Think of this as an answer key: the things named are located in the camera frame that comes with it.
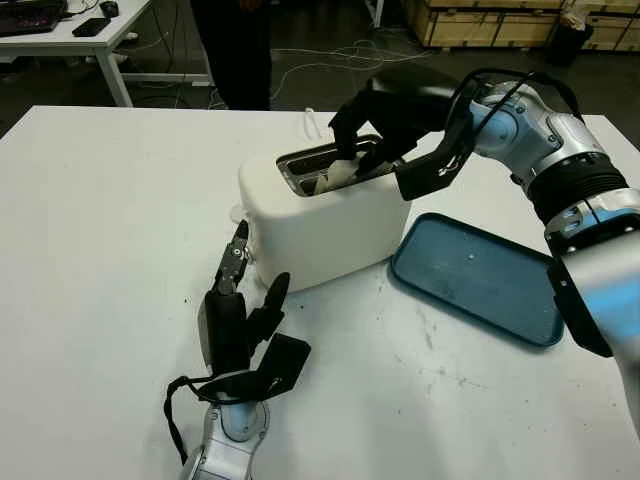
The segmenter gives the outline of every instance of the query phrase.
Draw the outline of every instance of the mouse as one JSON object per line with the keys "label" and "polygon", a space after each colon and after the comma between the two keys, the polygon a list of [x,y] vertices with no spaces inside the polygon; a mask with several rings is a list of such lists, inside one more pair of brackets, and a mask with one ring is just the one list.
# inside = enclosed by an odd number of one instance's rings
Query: mouse
{"label": "mouse", "polygon": [[100,4],[100,9],[104,14],[105,18],[113,18],[120,15],[120,9],[118,8],[118,4],[111,0],[107,0],[106,2],[102,2]]}

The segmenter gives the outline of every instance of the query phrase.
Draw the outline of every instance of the keyboard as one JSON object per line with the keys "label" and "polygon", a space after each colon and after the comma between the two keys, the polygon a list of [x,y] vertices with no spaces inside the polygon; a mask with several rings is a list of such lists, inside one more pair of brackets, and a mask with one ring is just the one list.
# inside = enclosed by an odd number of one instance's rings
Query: keyboard
{"label": "keyboard", "polygon": [[66,11],[66,0],[0,1],[0,37],[50,32]]}

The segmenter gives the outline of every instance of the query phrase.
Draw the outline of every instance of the phone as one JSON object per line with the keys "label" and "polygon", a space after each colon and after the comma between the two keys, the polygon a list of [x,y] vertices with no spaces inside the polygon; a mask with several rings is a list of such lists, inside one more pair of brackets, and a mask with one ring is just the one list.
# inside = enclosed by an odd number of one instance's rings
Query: phone
{"label": "phone", "polygon": [[71,33],[74,37],[95,37],[110,23],[110,18],[90,18]]}

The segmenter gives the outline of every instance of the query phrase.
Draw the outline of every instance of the white desk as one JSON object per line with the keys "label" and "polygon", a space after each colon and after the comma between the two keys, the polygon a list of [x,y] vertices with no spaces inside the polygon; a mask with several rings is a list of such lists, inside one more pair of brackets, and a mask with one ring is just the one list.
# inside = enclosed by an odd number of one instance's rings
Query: white desk
{"label": "white desk", "polygon": [[[587,119],[640,185],[640,153],[606,118]],[[204,373],[196,310],[235,228],[238,166],[300,148],[303,132],[301,113],[34,107],[7,133],[0,478],[178,478],[161,405],[171,379]],[[497,162],[471,159],[415,202],[407,228],[424,211],[546,251]],[[313,351],[296,389],[270,401],[254,478],[638,478],[613,360],[568,333],[524,349],[396,290],[386,268],[288,297],[282,329]],[[252,273],[242,289],[255,305]],[[204,406],[187,392],[175,405],[192,448]]]}
{"label": "white desk", "polygon": [[[93,1],[88,0],[88,3],[93,5]],[[116,105],[132,107],[129,92],[113,57],[113,49],[118,46],[151,1],[119,0],[120,15],[112,18],[111,23],[95,37],[78,38],[74,37],[71,31],[88,18],[102,17],[99,6],[60,22],[51,32],[1,37],[0,56],[95,56]],[[69,2],[70,11],[81,11],[83,8],[78,0]]]}

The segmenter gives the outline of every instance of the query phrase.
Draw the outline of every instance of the black pants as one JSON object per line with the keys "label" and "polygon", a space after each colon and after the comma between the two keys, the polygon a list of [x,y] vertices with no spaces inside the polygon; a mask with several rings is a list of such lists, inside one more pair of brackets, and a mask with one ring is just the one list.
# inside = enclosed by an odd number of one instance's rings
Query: black pants
{"label": "black pants", "polygon": [[222,100],[233,110],[269,110],[269,0],[252,13],[238,0],[191,0]]}

